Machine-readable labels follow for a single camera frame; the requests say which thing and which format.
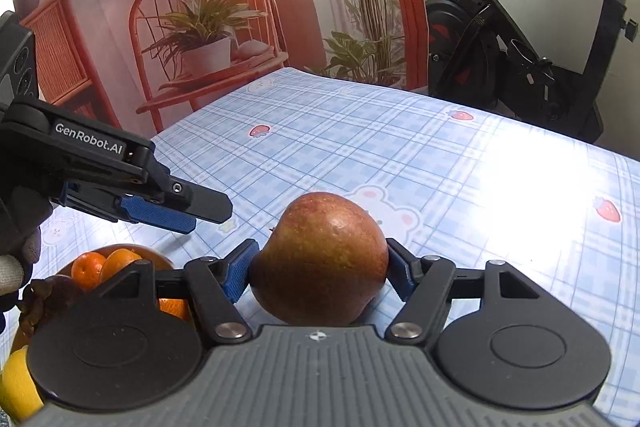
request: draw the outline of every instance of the vase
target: vase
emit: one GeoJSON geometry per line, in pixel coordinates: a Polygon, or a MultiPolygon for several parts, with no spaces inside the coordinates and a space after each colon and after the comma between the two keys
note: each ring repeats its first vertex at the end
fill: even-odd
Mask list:
{"type": "Polygon", "coordinates": [[[40,0],[14,0],[14,10],[20,20],[31,14],[38,5],[40,0]]]}
{"type": "Polygon", "coordinates": [[[194,78],[231,67],[231,38],[225,37],[195,50],[182,52],[184,67],[194,78]]]}

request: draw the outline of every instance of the blue checkered tablecloth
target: blue checkered tablecloth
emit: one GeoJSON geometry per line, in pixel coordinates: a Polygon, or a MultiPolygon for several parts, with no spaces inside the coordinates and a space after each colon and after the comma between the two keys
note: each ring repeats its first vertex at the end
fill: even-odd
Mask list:
{"type": "MultiPolygon", "coordinates": [[[[523,271],[609,341],[613,364],[596,406],[622,426],[640,419],[638,162],[478,110],[293,69],[154,140],[174,175],[226,192],[233,218],[183,236],[58,208],[42,227],[34,277],[113,243],[153,247],[176,266],[224,256],[248,237],[263,246],[288,203],[326,190],[360,204],[418,256],[461,267],[505,259],[523,271]]],[[[250,292],[238,307],[252,327],[276,321],[250,292]]],[[[456,302],[450,319],[477,307],[456,302]]],[[[400,308],[387,285],[367,320],[382,330],[400,308]]]]}

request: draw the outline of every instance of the gray gripper base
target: gray gripper base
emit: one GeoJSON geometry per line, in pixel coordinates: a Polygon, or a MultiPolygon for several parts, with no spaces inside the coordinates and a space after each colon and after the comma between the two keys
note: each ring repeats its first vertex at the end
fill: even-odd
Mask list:
{"type": "Polygon", "coordinates": [[[515,413],[474,402],[417,347],[372,327],[265,326],[218,347],[178,393],[142,409],[88,414],[47,403],[26,427],[604,427],[589,405],[515,413]]]}

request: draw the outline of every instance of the fruit bowl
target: fruit bowl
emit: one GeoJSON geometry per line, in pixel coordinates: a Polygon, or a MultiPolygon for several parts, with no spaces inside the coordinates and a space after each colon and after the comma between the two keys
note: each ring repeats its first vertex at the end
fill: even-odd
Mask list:
{"type": "MultiPolygon", "coordinates": [[[[97,248],[93,251],[100,253],[104,257],[108,257],[111,253],[119,250],[120,248],[131,250],[142,257],[142,259],[148,259],[152,261],[156,270],[174,269],[174,265],[164,255],[158,253],[152,248],[142,247],[140,245],[109,245],[108,247],[97,248]]],[[[58,272],[58,274],[71,276],[71,265],[73,263],[74,262],[71,261],[71,263],[67,264],[62,270],[58,272]]],[[[11,353],[17,351],[26,344],[28,344],[27,338],[24,336],[24,333],[22,333],[22,330],[18,328],[14,336],[14,341],[11,345],[11,353]]]]}

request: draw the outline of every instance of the orange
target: orange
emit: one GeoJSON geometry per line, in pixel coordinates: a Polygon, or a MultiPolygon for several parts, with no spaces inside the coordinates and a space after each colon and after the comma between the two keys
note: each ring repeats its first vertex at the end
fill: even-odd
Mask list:
{"type": "Polygon", "coordinates": [[[184,321],[189,319],[189,305],[184,299],[158,299],[160,311],[184,321]]]}
{"type": "Polygon", "coordinates": [[[106,261],[97,252],[83,253],[71,265],[71,277],[84,291],[91,291],[100,283],[100,272],[106,261]]]}
{"type": "Polygon", "coordinates": [[[100,283],[105,282],[109,277],[122,270],[127,264],[133,263],[142,259],[137,253],[127,250],[126,248],[120,248],[119,250],[111,253],[107,257],[107,260],[102,265],[100,271],[100,283]]]}

